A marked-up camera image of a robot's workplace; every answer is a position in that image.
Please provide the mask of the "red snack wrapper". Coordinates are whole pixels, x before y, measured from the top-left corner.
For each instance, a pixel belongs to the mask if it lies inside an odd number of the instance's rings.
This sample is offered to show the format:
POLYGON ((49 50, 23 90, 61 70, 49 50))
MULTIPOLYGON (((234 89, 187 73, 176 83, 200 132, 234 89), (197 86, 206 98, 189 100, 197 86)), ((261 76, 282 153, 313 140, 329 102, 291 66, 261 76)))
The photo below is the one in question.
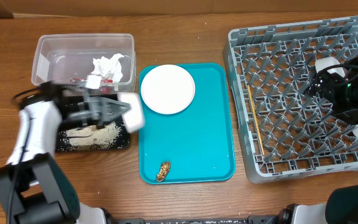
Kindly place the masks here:
MULTIPOLYGON (((86 80, 84 78, 71 78, 70 82, 71 83, 79 83, 79 82, 85 82, 86 80)), ((112 84, 113 80, 112 79, 102 79, 101 80, 101 86, 99 87, 99 91, 102 94, 110 94, 111 93, 111 87, 109 86, 109 84, 112 84)))

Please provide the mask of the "pink bowl with rice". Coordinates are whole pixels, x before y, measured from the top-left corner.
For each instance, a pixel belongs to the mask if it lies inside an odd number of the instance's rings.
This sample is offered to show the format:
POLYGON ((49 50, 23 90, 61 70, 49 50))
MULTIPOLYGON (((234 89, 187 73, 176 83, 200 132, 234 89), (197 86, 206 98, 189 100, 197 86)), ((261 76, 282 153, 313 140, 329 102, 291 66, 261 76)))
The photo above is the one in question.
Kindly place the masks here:
POLYGON ((120 102, 127 103, 130 109, 122 115, 126 131, 128 133, 136 132, 145 125, 142 103, 137 93, 120 92, 117 94, 120 102))

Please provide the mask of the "grey-green bowl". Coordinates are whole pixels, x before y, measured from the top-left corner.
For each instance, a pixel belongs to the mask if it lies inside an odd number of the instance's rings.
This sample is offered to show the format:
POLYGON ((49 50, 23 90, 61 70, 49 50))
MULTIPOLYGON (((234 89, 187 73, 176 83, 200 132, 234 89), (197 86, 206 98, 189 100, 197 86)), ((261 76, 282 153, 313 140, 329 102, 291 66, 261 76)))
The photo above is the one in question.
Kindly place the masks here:
MULTIPOLYGON (((318 59, 317 61, 315 61, 315 70, 317 72, 320 72, 321 70, 323 70, 326 67, 330 67, 333 65, 339 65, 339 64, 340 64, 339 61, 334 57, 321 58, 321 59, 318 59)), ((342 67, 329 69, 328 73, 330 73, 330 74, 337 73, 342 78, 344 78, 346 75, 342 67)))

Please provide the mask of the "white tissue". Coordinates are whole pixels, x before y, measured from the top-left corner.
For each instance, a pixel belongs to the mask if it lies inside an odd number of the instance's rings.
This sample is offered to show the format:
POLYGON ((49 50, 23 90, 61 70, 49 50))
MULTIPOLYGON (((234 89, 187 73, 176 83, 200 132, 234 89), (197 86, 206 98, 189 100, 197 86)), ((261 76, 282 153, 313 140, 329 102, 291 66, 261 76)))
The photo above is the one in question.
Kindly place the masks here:
POLYGON ((123 54, 114 54, 111 58, 102 56, 101 58, 94 58, 94 70, 92 75, 98 75, 106 80, 112 80, 113 83, 119 83, 123 78, 122 65, 120 59, 124 58, 123 54))

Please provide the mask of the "large white plate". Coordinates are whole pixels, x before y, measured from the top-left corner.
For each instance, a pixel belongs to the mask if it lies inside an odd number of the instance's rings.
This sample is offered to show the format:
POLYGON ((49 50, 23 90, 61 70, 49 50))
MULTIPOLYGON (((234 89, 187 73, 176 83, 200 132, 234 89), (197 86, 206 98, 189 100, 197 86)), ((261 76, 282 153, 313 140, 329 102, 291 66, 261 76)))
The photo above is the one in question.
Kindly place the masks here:
POLYGON ((143 102, 159 114, 176 114, 193 101, 196 85, 191 74, 178 65, 160 65, 147 72, 140 85, 143 102))

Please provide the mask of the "brown food scrap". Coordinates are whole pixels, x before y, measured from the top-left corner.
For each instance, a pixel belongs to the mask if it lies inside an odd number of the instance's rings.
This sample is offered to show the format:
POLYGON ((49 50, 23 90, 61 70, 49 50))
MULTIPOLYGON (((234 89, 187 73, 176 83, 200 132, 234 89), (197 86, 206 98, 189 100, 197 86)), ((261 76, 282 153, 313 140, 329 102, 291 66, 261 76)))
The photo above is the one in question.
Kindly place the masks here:
POLYGON ((160 166, 160 171, 156 175, 156 181, 157 182, 163 182, 168 173, 170 172, 171 163, 170 162, 163 162, 160 166))

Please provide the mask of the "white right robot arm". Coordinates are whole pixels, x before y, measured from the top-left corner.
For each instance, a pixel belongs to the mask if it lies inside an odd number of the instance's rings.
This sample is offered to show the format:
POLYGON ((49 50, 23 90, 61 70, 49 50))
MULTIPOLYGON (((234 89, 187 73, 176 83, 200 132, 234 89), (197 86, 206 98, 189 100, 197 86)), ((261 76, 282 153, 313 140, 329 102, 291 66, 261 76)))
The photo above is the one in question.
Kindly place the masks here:
MULTIPOLYGON (((316 73, 305 90, 332 104, 331 116, 355 125, 358 138, 358 56, 344 63, 334 57, 315 62, 316 73)), ((358 185, 336 189, 326 203, 288 205, 270 220, 271 223, 358 223, 358 185)))

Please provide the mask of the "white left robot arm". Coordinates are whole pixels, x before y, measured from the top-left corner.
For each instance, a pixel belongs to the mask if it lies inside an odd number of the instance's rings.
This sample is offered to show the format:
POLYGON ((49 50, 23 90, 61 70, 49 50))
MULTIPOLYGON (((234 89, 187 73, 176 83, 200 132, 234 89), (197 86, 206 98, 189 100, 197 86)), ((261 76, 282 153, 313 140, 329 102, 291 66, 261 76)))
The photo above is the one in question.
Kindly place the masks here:
POLYGON ((59 131, 96 126, 118 118, 133 133, 144 125, 135 93, 66 96, 42 90, 23 98, 16 146, 0 168, 0 204, 7 223, 114 223, 104 208, 79 201, 76 191, 54 159, 59 131))

